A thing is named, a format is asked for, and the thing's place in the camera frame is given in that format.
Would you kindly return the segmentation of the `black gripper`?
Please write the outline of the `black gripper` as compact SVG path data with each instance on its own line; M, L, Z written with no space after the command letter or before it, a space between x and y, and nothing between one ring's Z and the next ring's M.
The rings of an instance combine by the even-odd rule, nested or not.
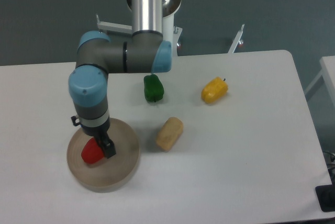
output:
M81 126L85 134L96 138L96 142L105 158L109 159L116 155L115 144L107 134L110 127L109 115L93 120L80 118L78 115L75 115L71 117L71 121L73 126Z

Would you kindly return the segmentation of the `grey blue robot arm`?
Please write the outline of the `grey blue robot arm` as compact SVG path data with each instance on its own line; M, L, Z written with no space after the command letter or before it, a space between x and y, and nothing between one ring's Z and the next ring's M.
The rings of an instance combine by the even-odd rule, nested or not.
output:
M72 122L95 139L104 157L116 148L108 136L108 76L111 73L161 73L172 67L172 46L163 39L163 0L131 0L131 41L113 43L99 31L86 32L68 80L76 116Z

